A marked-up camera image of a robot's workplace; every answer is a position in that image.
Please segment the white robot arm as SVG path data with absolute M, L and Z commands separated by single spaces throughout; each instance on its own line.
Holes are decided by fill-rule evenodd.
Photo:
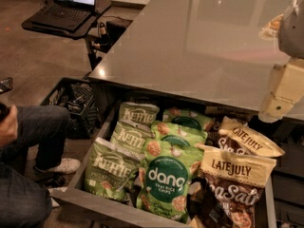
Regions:
M 283 14 L 259 32 L 263 40 L 276 40 L 278 49 L 290 59 L 274 65 L 258 117 L 265 123 L 281 120 L 304 96 L 304 0 L 294 0 Z

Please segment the person's hand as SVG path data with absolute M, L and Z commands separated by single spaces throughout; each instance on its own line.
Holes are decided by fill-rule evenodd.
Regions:
M 9 114 L 0 123 L 0 146 L 9 144 L 17 139 L 18 134 L 18 122 L 17 117 L 13 114 Z

